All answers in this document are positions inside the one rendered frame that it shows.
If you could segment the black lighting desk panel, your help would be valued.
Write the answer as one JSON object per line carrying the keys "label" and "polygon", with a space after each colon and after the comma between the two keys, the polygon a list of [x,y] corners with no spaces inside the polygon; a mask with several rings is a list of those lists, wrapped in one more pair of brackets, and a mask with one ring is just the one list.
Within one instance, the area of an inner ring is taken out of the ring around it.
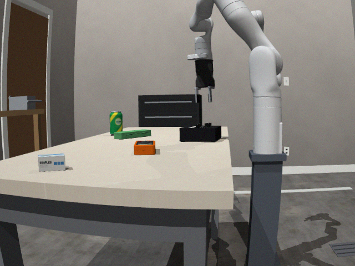
{"label": "black lighting desk panel", "polygon": [[221,126],[211,126],[211,123],[205,123],[205,126],[196,124],[196,126],[185,126],[180,128],[180,141],[211,141],[215,142],[221,138]]}

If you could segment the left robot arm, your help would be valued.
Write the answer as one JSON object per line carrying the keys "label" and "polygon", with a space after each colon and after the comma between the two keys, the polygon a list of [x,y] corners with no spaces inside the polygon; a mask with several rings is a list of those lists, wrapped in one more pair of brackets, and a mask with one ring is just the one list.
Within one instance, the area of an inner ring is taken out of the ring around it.
{"label": "left robot arm", "polygon": [[197,0],[189,27],[193,32],[206,33],[195,38],[195,50],[211,49],[214,23],[210,17],[214,3],[251,49],[248,66],[253,93],[253,153],[282,154],[281,89],[277,83],[283,68],[282,57],[243,0]]}

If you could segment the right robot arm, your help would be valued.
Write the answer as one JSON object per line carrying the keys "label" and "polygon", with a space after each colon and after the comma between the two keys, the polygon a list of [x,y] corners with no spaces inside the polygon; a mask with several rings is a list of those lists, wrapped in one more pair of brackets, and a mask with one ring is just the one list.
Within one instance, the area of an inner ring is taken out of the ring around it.
{"label": "right robot arm", "polygon": [[[255,19],[257,20],[258,24],[260,25],[262,31],[264,29],[264,17],[261,11],[251,11],[251,13],[253,14],[253,16],[255,17]],[[279,75],[277,75],[277,83],[279,85],[279,87],[281,86],[282,83],[282,78],[281,78],[281,73],[279,73]]]}

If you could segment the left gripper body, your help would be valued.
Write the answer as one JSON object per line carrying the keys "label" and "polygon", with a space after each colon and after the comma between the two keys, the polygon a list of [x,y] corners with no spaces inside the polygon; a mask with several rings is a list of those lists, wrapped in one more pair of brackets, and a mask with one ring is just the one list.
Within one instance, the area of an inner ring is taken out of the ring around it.
{"label": "left gripper body", "polygon": [[188,60],[195,60],[196,68],[196,87],[208,88],[215,86],[213,77],[213,59],[212,51],[209,48],[200,48],[195,50],[195,54],[188,55]]}

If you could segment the green drink can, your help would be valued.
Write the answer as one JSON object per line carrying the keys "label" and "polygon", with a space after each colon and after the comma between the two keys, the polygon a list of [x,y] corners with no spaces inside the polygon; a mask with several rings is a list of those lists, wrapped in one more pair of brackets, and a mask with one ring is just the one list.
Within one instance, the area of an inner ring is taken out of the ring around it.
{"label": "green drink can", "polygon": [[110,134],[123,131],[123,115],[121,111],[111,111],[110,113]]}

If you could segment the green rounded rectangular block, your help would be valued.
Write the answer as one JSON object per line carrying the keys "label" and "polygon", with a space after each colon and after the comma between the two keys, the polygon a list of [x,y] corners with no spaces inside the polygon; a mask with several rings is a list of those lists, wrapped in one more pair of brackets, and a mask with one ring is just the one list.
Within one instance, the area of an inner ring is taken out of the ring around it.
{"label": "green rounded rectangular block", "polygon": [[136,137],[146,137],[151,136],[151,130],[131,130],[131,131],[121,131],[114,132],[114,139],[130,139]]}

